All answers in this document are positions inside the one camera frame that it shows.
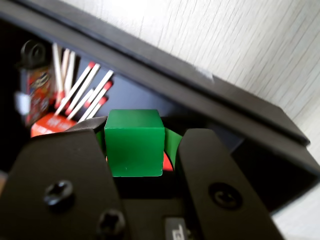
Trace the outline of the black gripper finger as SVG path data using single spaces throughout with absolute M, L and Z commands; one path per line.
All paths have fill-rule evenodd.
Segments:
M 34 137 L 0 197 L 3 240 L 125 240 L 128 225 L 96 134 L 105 117 Z
M 280 240 L 265 205 L 210 129 L 165 130 L 164 150 L 182 193 L 194 240 Z

